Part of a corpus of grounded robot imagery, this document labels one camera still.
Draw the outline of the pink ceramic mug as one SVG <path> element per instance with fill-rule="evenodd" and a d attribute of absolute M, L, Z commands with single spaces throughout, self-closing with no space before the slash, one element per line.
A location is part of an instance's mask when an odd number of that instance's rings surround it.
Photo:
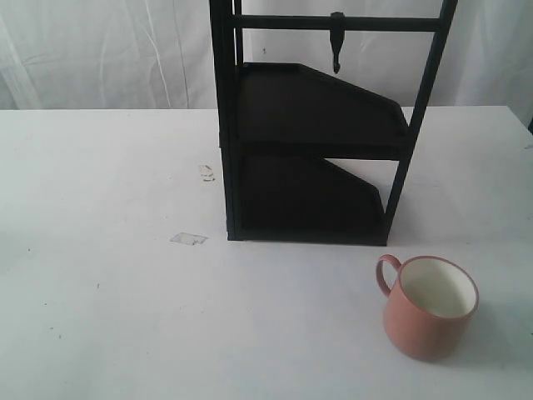
<path fill-rule="evenodd" d="M 386 296 L 387 337 L 401 353 L 423 362 L 449 357 L 479 307 L 471 276 L 442 257 L 401 262 L 385 254 L 376 264 L 376 282 Z"/>

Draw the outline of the small tape scrap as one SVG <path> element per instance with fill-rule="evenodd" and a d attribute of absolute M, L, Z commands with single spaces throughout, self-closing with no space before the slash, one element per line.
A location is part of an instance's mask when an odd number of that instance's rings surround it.
<path fill-rule="evenodd" d="M 199 172 L 203 182 L 214 182 L 216 180 L 213 170 L 208 165 L 200 165 Z"/>

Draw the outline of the black metal shelf rack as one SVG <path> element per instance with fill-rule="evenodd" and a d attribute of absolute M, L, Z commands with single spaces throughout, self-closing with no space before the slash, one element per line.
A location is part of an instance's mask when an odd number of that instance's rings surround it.
<path fill-rule="evenodd" d="M 246 62 L 247 29 L 326 31 L 329 16 L 246 15 L 209 4 L 227 237 L 384 246 L 446 45 L 438 17 L 348 17 L 348 32 L 431 33 L 410 117 L 374 92 L 300 63 Z"/>

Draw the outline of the clear tape piece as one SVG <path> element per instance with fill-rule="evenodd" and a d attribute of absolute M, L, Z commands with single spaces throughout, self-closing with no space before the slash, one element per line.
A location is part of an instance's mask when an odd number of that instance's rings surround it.
<path fill-rule="evenodd" d="M 188 232 L 180 232 L 170 238 L 172 243 L 184 244 L 187 246 L 201 245 L 207 240 L 207 237 L 202 235 L 191 234 Z"/>

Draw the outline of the black rack hook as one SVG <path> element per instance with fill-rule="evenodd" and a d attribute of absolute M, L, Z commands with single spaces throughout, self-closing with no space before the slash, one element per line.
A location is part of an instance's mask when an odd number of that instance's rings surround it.
<path fill-rule="evenodd" d="M 345 14 L 343 12 L 332 12 L 330 18 L 329 33 L 332 51 L 332 69 L 335 74 L 338 74 L 341 69 L 341 48 L 345 40 Z"/>

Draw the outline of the white backdrop curtain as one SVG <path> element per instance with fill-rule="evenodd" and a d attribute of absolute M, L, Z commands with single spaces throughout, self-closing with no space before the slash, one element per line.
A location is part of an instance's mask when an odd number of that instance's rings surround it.
<path fill-rule="evenodd" d="M 437 17 L 441 1 L 242 1 L 243 13 Z M 432 35 L 348 32 L 338 78 L 412 106 Z M 244 32 L 246 61 L 332 75 L 328 32 Z M 215 108 L 208 1 L 1 1 L 1 109 Z M 430 105 L 532 115 L 532 1 L 459 1 Z"/>

